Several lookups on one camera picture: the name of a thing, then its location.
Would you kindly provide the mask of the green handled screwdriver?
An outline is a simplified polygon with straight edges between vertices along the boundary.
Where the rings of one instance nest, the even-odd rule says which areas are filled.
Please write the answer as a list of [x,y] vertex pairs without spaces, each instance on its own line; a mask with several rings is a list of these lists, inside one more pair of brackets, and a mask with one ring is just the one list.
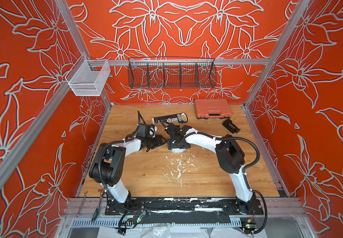
[[93,217],[91,219],[92,223],[95,223],[95,221],[97,220],[97,218],[98,218],[98,216],[100,214],[101,203],[102,203],[102,201],[99,200],[98,206],[97,206],[97,208],[96,208],[96,210],[95,210],[95,212],[93,214]]

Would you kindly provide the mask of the white alarm device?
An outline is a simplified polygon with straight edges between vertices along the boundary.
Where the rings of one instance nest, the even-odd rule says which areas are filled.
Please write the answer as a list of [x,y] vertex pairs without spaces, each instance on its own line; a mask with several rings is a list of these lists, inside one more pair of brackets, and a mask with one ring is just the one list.
[[173,153],[183,153],[185,151],[185,149],[179,149],[179,148],[174,148],[171,150]]

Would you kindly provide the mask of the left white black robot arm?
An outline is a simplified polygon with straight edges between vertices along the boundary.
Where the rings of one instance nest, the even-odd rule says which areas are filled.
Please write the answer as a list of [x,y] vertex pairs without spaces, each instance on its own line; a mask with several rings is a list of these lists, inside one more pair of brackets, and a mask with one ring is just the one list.
[[136,137],[128,135],[125,139],[102,143],[89,170],[89,177],[103,187],[104,193],[119,209],[134,211],[131,193],[121,179],[125,157],[142,149],[150,151],[163,146],[167,140],[162,135],[154,137]]

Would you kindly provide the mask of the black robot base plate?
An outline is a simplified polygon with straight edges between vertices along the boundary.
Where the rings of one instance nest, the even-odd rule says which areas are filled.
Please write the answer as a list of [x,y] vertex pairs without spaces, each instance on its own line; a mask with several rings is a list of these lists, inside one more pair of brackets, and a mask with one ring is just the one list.
[[223,212],[226,215],[263,215],[264,206],[253,198],[243,202],[235,197],[134,197],[135,208],[154,212]]

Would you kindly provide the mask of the red plastic tool case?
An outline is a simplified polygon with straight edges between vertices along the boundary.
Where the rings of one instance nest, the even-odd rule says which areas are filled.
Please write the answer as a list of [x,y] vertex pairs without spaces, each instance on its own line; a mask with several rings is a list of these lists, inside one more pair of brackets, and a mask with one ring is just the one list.
[[232,116],[232,111],[226,99],[196,99],[194,105],[198,119],[229,119]]

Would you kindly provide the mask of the small black holder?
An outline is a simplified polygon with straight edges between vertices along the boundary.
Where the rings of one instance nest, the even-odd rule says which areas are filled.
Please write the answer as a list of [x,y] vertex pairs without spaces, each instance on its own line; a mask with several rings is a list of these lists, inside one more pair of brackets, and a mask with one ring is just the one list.
[[238,128],[230,119],[226,119],[222,125],[232,134],[234,133],[239,133],[240,132],[240,128]]

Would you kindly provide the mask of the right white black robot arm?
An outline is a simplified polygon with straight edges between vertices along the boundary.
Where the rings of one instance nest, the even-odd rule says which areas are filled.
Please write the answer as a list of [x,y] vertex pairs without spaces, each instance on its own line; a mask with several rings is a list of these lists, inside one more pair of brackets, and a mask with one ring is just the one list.
[[[194,144],[216,154],[219,166],[229,174],[232,180],[236,204],[241,214],[264,213],[260,201],[256,197],[260,193],[251,188],[246,173],[247,168],[256,165],[260,160],[260,151],[253,142],[228,134],[224,137],[210,135],[190,126],[180,127],[172,123],[163,124],[163,126],[165,132],[170,136],[167,141],[170,150],[184,150],[188,145]],[[254,161],[249,164],[245,163],[245,153],[238,141],[246,142],[253,147],[256,153]]]

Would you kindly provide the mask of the black white hand tool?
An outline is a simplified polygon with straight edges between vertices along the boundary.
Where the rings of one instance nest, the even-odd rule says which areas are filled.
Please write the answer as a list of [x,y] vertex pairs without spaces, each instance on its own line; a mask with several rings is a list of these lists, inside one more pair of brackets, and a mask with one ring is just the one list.
[[152,118],[152,124],[160,124],[161,122],[185,124],[188,122],[188,117],[185,113],[179,113]]

